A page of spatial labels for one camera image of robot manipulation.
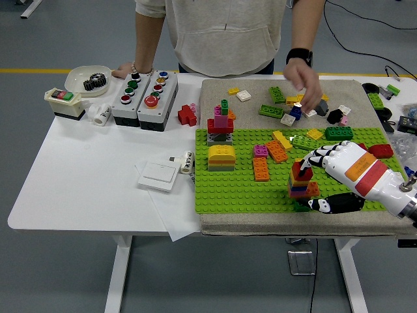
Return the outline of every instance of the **robotic hand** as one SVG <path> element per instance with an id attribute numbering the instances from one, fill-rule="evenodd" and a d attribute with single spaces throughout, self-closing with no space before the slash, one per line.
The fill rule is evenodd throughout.
<path id="1" fill-rule="evenodd" d="M 407 216 L 417 228 L 417 189 L 415 175 L 404 182 L 380 160 L 349 141 L 327 145 L 310 152 L 301 163 L 300 175 L 311 166 L 319 166 L 352 192 L 319 200 L 299 200 L 322 213 L 359 211 L 365 200 L 379 201 L 398 218 Z"/>

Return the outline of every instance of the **green baseplate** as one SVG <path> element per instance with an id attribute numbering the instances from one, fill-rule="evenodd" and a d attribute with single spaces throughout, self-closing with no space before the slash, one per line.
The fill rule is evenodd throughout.
<path id="1" fill-rule="evenodd" d="M 270 181 L 256 182 L 253 173 L 253 146 L 262 145 L 272 139 L 276 129 L 235 129 L 233 147 L 236 152 L 234 171 L 208 171 L 207 130 L 195 132 L 195 211 L 199 214 L 209 213 L 290 213 L 299 212 L 295 200 L 288 197 L 287 182 L 289 172 L 296 158 L 304 158 L 309 151 L 292 148 L 288 161 L 276 164 L 267 158 Z M 308 129 L 280 129 L 286 138 L 294 135 L 305 135 Z M 356 143 L 366 147 L 378 143 L 387 143 L 379 128 L 354 128 Z M 317 140 L 317 147 L 334 145 L 338 142 L 325 138 Z M 396 158 L 382 160 L 393 171 L 403 173 Z M 333 194 L 349 192 L 349 189 L 331 178 L 322 168 L 313 168 L 312 181 L 320 188 L 320 198 Z M 366 201 L 363 211 L 383 211 L 379 202 Z"/>

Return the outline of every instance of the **control box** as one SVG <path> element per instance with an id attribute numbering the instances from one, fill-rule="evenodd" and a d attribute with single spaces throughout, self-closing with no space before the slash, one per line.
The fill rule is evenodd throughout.
<path id="1" fill-rule="evenodd" d="M 81 93 L 53 88 L 45 92 L 44 99 L 49 102 L 56 116 L 79 121 L 85 113 L 81 107 Z"/>
<path id="2" fill-rule="evenodd" d="M 178 92 L 178 76 L 174 72 L 156 70 L 141 101 L 137 116 L 142 129 L 163 132 Z"/>
<path id="3" fill-rule="evenodd" d="M 123 85 L 119 90 L 111 112 L 117 125 L 139 127 L 140 122 L 137 118 L 137 109 L 143 99 L 143 95 L 150 82 L 149 75 L 132 73 L 124 79 Z"/>
<path id="4" fill-rule="evenodd" d="M 410 134 L 417 135 L 417 119 L 400 116 L 397 129 L 400 132 L 408 132 Z"/>

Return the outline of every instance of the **yellow floor line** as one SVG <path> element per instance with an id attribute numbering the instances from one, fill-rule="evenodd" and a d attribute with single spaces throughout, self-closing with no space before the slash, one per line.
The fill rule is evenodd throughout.
<path id="1" fill-rule="evenodd" d="M 0 68 L 3 74 L 68 74 L 71 69 L 66 68 Z M 274 72 L 275 75 L 282 75 L 282 72 Z M 353 73 L 318 73 L 320 76 L 369 76 L 386 77 L 385 74 L 353 74 Z M 413 78 L 411 75 L 399 75 L 400 77 Z"/>

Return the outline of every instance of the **white bowl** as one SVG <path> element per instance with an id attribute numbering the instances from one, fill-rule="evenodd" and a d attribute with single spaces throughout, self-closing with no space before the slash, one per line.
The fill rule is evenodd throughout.
<path id="1" fill-rule="evenodd" d="M 106 84 L 99 88 L 87 91 L 84 88 L 84 82 L 90 79 L 90 76 L 96 73 L 103 73 L 106 77 Z M 97 97 L 104 94 L 109 88 L 111 70 L 102 65 L 91 65 L 86 67 L 77 67 L 72 70 L 65 80 L 65 89 L 72 93 L 81 93 L 81 97 Z"/>

